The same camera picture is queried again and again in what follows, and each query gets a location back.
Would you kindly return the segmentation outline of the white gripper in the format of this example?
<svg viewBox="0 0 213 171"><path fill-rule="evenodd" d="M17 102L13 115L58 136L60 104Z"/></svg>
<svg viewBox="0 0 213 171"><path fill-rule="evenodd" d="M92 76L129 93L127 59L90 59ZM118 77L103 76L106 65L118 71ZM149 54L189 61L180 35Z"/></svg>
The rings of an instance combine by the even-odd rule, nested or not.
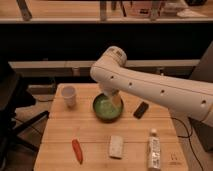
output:
<svg viewBox="0 0 213 171"><path fill-rule="evenodd" d="M119 108L122 106L122 99L120 94L118 93L118 90L103 84L100 84L99 88L104 95L106 95L107 97L111 96L110 101L114 107Z"/></svg>

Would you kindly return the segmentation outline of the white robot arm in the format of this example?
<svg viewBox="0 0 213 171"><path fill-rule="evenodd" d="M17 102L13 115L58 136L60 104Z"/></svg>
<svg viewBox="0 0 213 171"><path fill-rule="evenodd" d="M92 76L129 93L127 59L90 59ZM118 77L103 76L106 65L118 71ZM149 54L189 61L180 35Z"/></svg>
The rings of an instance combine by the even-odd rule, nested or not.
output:
<svg viewBox="0 0 213 171"><path fill-rule="evenodd" d="M213 83L149 74L124 67L125 52L110 46L91 66L90 76L118 106L119 91L141 97L213 127Z"/></svg>

